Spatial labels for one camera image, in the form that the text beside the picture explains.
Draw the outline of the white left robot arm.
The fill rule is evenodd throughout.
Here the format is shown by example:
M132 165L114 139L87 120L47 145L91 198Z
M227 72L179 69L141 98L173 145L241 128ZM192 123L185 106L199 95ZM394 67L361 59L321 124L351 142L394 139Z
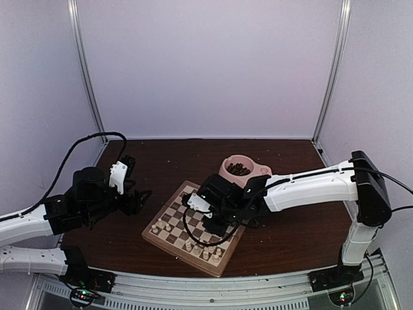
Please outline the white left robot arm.
M79 287L88 286L93 274L81 250L9 249L8 245L38 236L67 233L96 223L116 211L137 215L152 191L128 193L134 185L127 167L113 168L109 179L97 167L74 172L72 186L62 195L47 196L39 205L1 218L1 270L66 276Z

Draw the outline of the pink double bowl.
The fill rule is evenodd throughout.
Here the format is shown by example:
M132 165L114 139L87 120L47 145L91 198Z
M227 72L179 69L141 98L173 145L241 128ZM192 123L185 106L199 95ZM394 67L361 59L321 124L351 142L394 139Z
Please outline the pink double bowl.
M218 174L230 183L245 188L248 180L257 176L272 175L272 169L260 165L244 155L231 155L223 160Z

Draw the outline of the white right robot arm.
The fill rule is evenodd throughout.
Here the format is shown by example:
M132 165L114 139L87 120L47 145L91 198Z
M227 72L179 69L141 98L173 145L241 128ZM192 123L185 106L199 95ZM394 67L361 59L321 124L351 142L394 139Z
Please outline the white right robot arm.
M358 205L340 264L330 275L335 284L344 285L355 275L374 234L392 213L385 181L363 151L354 151L349 160L337 165L286 175L273 174L270 167L249 157L232 155L191 195L188 204L217 225L227 225L261 211L280 212L334 201Z

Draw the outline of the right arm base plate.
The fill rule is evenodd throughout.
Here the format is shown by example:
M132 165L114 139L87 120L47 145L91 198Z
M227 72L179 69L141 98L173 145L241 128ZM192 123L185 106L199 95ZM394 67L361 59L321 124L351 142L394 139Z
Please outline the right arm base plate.
M364 279L356 266L335 266L308 274L313 292L324 291L353 284Z

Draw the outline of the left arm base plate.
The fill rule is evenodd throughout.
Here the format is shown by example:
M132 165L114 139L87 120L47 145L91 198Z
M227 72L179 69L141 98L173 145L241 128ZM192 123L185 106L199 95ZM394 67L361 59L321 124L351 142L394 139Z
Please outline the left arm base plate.
M58 278L71 287L89 289L97 293L111 293L116 276L108 271L90 269L86 274L69 274Z

